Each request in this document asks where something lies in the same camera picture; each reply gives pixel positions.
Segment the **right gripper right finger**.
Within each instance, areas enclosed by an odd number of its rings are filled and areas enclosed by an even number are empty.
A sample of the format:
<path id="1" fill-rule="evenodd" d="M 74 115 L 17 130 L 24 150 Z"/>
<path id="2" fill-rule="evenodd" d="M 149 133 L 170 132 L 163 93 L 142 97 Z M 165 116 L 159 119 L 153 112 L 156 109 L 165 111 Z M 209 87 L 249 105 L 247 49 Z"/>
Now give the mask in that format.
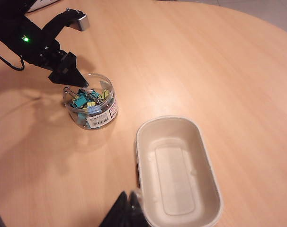
<path id="1" fill-rule="evenodd" d="M 147 221 L 143 214 L 138 197 L 134 191 L 130 193 L 130 223 L 132 227 L 147 226 Z"/>

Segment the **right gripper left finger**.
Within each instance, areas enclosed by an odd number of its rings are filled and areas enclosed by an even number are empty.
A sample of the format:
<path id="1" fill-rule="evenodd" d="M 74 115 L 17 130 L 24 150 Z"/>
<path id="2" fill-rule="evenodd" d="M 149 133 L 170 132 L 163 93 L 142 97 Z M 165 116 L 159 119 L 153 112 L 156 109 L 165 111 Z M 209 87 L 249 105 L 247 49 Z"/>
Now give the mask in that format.
<path id="1" fill-rule="evenodd" d="M 100 227 L 130 227 L 131 206 L 125 191 L 122 191 L 117 200 L 100 223 Z"/>

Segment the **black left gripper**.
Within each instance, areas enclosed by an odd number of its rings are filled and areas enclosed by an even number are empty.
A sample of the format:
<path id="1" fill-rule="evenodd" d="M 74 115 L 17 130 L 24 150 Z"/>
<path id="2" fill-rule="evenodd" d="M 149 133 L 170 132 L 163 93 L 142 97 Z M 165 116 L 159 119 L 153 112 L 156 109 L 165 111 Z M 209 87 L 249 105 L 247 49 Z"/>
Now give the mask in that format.
<path id="1" fill-rule="evenodd" d="M 36 65 L 53 71 L 49 80 L 54 84 L 87 87 L 89 83 L 76 68 L 77 57 L 61 50 L 55 39 L 42 39 L 36 46 Z"/>

